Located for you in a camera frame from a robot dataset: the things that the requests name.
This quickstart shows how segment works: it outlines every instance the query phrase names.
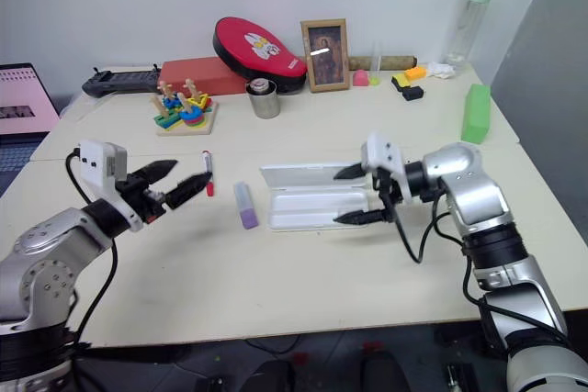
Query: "framed picture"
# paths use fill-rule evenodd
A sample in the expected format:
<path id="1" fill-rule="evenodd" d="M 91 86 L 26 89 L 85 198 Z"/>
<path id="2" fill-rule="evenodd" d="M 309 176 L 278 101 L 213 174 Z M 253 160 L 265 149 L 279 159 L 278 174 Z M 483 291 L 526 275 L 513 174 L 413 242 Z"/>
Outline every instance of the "framed picture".
<path id="1" fill-rule="evenodd" d="M 300 24 L 311 91 L 349 89 L 345 19 L 305 20 Z"/>

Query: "orange block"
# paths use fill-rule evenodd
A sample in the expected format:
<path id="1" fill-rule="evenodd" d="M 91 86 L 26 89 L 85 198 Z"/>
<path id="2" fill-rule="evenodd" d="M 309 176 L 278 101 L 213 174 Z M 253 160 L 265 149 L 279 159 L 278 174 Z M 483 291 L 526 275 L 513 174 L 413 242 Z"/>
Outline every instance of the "orange block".
<path id="1" fill-rule="evenodd" d="M 413 82 L 414 80 L 425 77 L 426 69 L 423 66 L 415 66 L 412 69 L 404 71 L 404 75 L 406 75 L 406 79 L 409 82 Z"/>
<path id="2" fill-rule="evenodd" d="M 159 80 L 170 84 L 174 92 L 189 94 L 184 87 L 191 78 L 196 88 L 208 95 L 243 94 L 246 80 L 234 73 L 219 57 L 172 60 L 165 62 Z"/>

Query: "laptop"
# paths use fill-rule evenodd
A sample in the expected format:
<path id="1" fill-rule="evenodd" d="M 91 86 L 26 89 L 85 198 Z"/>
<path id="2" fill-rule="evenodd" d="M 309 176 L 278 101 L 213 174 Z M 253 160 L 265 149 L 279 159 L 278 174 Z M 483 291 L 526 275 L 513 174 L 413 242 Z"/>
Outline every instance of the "laptop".
<path id="1" fill-rule="evenodd" d="M 0 65 L 0 196 L 58 121 L 31 63 Z"/>

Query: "water bottle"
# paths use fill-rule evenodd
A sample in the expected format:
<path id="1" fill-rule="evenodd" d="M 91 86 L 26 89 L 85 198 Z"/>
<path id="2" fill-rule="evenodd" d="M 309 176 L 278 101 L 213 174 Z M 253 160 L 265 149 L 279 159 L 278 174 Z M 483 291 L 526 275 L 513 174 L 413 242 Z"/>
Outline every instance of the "water bottle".
<path id="1" fill-rule="evenodd" d="M 467 61 L 476 34 L 490 0 L 465 0 L 459 14 L 458 26 L 443 63 L 450 64 L 456 71 Z"/>

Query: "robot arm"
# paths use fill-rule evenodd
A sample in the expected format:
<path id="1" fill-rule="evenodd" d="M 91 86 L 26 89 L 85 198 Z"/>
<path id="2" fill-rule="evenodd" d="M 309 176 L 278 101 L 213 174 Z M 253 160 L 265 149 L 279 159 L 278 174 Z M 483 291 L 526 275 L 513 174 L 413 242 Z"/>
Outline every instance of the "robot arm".
<path id="1" fill-rule="evenodd" d="M 396 146 L 373 134 L 362 146 L 362 162 L 335 179 L 363 174 L 372 174 L 374 188 L 380 198 L 384 196 L 384 209 L 348 213 L 336 220 L 398 221 L 390 201 L 410 203 L 419 196 L 429 202 L 446 195 L 463 240 L 462 252 L 486 291 L 478 301 L 486 338 L 509 357 L 509 390 L 585 390 L 588 364 L 558 337 L 567 335 L 560 307 L 537 260 L 527 253 L 500 187 L 483 171 L 477 149 L 455 143 L 425 155 L 421 162 L 404 164 Z M 499 308 L 547 326 L 496 312 Z"/>
<path id="2" fill-rule="evenodd" d="M 23 233 L 0 262 L 0 392 L 61 390 L 70 371 L 73 336 L 65 328 L 77 276 L 123 231 L 140 230 L 205 188 L 210 173 L 195 174 L 171 192 L 149 185 L 177 161 L 157 161 L 127 174 L 127 153 L 85 140 L 82 178 L 98 197 L 68 208 Z"/>

